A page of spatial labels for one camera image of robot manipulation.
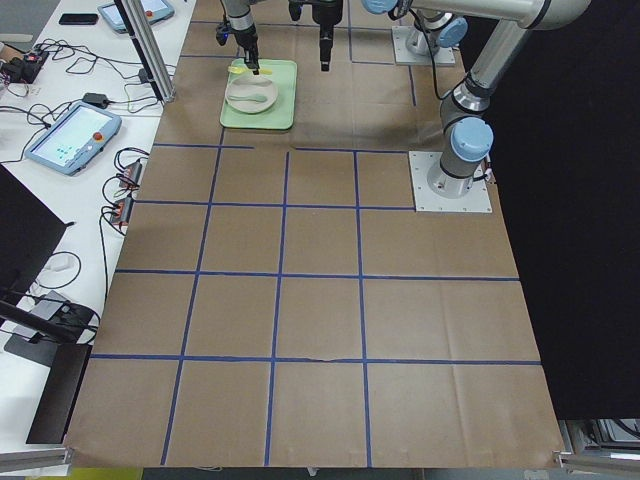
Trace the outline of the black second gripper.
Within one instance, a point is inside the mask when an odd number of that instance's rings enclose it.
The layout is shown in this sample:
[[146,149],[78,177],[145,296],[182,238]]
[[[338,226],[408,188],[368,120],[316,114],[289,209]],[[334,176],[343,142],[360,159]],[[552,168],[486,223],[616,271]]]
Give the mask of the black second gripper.
[[254,75],[259,74],[258,35],[255,27],[234,31],[237,44],[244,49],[244,63]]

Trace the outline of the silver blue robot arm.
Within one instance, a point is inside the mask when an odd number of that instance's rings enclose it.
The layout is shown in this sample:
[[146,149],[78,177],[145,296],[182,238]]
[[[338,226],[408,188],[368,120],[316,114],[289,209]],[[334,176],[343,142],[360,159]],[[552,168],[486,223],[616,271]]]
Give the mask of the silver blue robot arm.
[[366,11],[397,20],[408,13],[425,35],[444,40],[444,31],[465,16],[496,19],[497,26],[472,68],[441,100],[446,149],[436,172],[447,180],[472,181],[488,155],[493,132],[482,116],[505,72],[534,30],[556,30],[579,18],[588,1],[364,1]]

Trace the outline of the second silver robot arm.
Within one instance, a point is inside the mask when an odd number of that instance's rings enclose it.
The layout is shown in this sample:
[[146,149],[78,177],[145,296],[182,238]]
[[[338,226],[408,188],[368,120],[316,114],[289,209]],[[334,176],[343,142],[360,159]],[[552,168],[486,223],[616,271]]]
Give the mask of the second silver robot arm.
[[244,51],[245,66],[254,74],[259,74],[258,34],[254,24],[249,1],[228,0],[221,2],[223,20],[217,27],[216,38],[225,45],[233,35],[236,43]]

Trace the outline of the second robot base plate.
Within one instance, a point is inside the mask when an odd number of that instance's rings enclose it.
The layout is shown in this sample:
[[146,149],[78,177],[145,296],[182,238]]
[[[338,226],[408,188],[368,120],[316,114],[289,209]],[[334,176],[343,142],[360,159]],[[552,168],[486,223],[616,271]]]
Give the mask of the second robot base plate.
[[[424,35],[413,26],[393,26],[391,29],[396,65],[431,65],[431,56]],[[433,50],[436,66],[453,67],[456,63],[452,48]]]

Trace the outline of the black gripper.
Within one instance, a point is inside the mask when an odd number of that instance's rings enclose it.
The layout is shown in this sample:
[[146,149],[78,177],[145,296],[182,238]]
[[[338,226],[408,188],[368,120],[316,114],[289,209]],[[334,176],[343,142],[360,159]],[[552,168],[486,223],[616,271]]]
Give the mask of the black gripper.
[[334,27],[342,21],[342,0],[292,0],[288,2],[289,15],[293,21],[301,18],[305,5],[311,7],[312,20],[319,26],[320,66],[323,72],[330,70]]

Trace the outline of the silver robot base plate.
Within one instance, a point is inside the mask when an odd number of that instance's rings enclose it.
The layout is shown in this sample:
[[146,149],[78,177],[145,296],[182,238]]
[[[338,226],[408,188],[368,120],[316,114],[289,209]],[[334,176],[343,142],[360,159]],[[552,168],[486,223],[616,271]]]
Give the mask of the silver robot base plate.
[[471,177],[456,179],[441,169],[441,155],[433,151],[408,153],[415,210],[490,214],[492,206],[481,166]]

